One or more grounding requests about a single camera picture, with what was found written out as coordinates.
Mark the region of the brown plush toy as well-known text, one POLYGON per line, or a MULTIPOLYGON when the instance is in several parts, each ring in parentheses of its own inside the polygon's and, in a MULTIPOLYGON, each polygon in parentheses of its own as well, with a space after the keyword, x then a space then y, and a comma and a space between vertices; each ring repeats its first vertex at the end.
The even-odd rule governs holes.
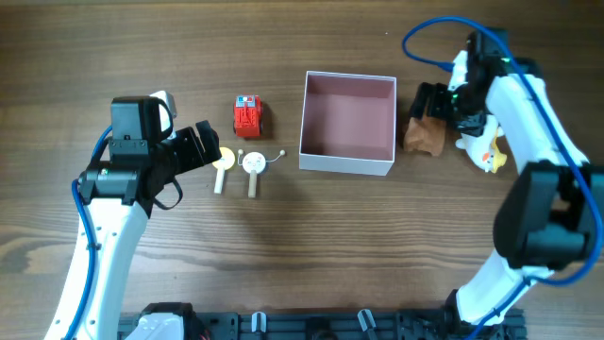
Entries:
POLYGON ((445 146, 446 122, 424 115, 411 117, 403 139, 406 152, 427 152, 433 157, 442 154, 445 146))

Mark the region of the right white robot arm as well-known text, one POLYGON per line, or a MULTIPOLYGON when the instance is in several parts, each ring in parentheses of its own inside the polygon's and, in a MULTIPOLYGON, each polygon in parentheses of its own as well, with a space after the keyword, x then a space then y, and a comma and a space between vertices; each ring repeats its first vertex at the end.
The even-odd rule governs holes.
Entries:
POLYGON ((603 171, 564 131, 532 59, 514 57, 503 29, 473 24, 465 48, 441 68, 448 83, 423 83, 403 145, 437 154, 446 128, 485 172, 507 159, 518 177, 494 221, 494 251, 473 279, 426 316, 442 337, 489 338, 532 286, 567 286, 586 276, 603 248, 603 171))

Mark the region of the red toy car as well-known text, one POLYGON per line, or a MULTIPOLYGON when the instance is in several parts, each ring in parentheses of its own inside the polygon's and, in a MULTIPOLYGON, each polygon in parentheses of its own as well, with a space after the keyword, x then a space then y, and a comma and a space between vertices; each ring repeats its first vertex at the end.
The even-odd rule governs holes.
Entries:
POLYGON ((263 105, 258 95, 237 95, 233 113, 233 130, 237 137, 250 139, 261 136, 263 105))

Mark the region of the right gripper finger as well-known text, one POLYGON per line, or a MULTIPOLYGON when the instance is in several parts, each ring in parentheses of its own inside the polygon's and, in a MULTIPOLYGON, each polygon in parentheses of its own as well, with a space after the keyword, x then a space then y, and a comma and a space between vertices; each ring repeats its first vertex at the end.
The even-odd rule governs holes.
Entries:
POLYGON ((409 117, 422 119, 432 96, 432 85, 423 82, 418 86, 416 95, 411 103, 409 117))
POLYGON ((430 84, 428 89, 428 116, 451 119, 453 116, 453 93, 445 84, 430 84))

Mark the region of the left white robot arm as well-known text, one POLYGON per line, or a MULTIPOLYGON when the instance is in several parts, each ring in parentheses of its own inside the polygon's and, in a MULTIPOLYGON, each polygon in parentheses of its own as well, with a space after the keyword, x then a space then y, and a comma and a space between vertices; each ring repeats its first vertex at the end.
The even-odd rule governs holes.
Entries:
POLYGON ((176 105, 166 91, 122 96, 86 169, 71 184, 79 215, 75 251, 48 339, 110 339, 129 268, 157 196, 177 176, 218 161, 219 138, 208 121, 174 129, 176 105))

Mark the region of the white duck plush toy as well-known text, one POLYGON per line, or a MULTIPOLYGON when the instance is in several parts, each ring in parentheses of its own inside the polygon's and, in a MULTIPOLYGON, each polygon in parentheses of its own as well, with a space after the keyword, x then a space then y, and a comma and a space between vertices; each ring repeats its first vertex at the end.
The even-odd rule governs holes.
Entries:
POLYGON ((458 149, 464 150, 470 160, 484 172, 496 173, 507 161, 496 140, 504 136, 504 131, 493 115, 486 116, 486 124, 483 133, 478 136, 461 134, 455 143, 458 149))

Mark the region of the pink box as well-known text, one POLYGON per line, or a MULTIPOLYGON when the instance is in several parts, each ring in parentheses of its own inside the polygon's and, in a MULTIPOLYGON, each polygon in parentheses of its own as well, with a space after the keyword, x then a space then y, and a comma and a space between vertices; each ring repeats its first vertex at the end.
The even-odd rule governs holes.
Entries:
POLYGON ((395 160, 396 88, 392 76, 308 71, 299 168, 387 175, 395 160))

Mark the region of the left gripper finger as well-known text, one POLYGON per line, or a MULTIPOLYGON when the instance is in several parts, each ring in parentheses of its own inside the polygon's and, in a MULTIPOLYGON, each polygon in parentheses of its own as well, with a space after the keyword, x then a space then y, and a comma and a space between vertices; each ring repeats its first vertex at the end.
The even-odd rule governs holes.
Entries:
POLYGON ((216 144, 205 145, 205 150, 202 153, 202 159, 205 165, 212 164, 222 159, 220 146, 216 144))
POLYGON ((208 120, 200 121, 195 124, 199 134, 200 142, 203 146, 217 146, 218 134, 211 127, 208 120))

